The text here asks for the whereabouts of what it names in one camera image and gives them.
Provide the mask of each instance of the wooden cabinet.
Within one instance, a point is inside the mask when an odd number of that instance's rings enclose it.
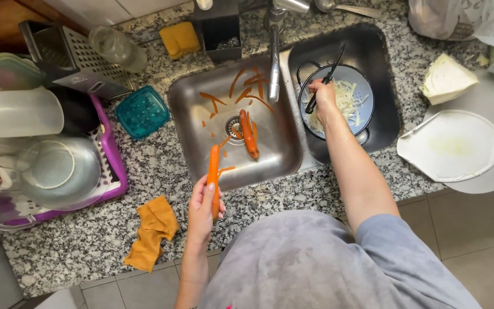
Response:
[[[18,23],[27,19],[55,21],[86,34],[85,29],[42,0],[0,0],[0,52],[28,53],[26,42],[18,30]]]

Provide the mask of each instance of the tile floor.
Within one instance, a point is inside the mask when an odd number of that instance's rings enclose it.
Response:
[[[484,309],[494,309],[494,192],[443,190],[398,202],[402,218]],[[216,272],[220,250],[208,252]],[[81,285],[88,309],[172,308],[181,260]]]

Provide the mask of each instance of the cloth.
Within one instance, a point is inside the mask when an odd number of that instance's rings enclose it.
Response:
[[[171,240],[175,236],[178,222],[163,195],[138,207],[137,212],[141,217],[141,226],[137,230],[138,239],[123,262],[139,270],[152,272],[155,261],[163,254],[161,240]]]
[[[168,26],[159,31],[165,48],[173,60],[177,60],[186,53],[194,53],[202,47],[194,26],[189,21]]]
[[[480,308],[402,219],[365,220],[356,238],[316,211],[254,222],[221,254],[198,308]]]

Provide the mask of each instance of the granite countertop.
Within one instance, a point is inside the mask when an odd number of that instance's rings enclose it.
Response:
[[[364,0],[350,4],[366,6]],[[479,41],[445,42],[418,36],[408,26],[408,4],[403,0],[384,0],[373,5],[383,11],[378,19],[361,17],[343,11],[307,15],[289,14],[281,34],[283,46],[320,33],[348,25],[369,22],[382,29],[393,70],[402,132],[422,122],[427,102],[418,86],[431,61],[445,52],[470,69],[478,67],[479,54],[487,47]],[[156,14],[119,25],[122,31],[143,42],[153,39],[155,25],[173,24],[191,18],[193,4],[186,3]],[[264,9],[241,15],[243,57],[264,53],[268,49],[268,33],[262,25]],[[214,68],[202,51],[180,60],[170,60],[160,39],[143,43],[147,49],[148,66],[131,76],[135,88],[151,85],[166,94],[178,78]],[[134,270],[123,264],[140,224],[136,207],[165,195],[179,223],[175,237],[162,243],[165,253],[159,263],[182,257],[186,237],[186,214],[192,190],[188,168],[175,131],[169,121],[150,137],[132,140],[116,123],[113,102],[107,109],[113,132],[129,177],[127,193],[113,200],[44,221],[15,233],[0,232],[17,280],[25,297],[54,292],[66,287]],[[370,154],[386,178],[396,200],[440,190],[443,184],[433,183],[413,166],[399,158],[395,144]],[[226,245],[234,235],[253,221],[287,209],[313,209],[339,216],[344,213],[335,175],[330,166],[252,185],[224,194],[227,212],[212,233],[209,249]]]

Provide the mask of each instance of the white plastic bag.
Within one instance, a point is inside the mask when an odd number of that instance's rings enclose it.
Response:
[[[434,39],[477,38],[494,46],[494,0],[409,0],[413,30]]]

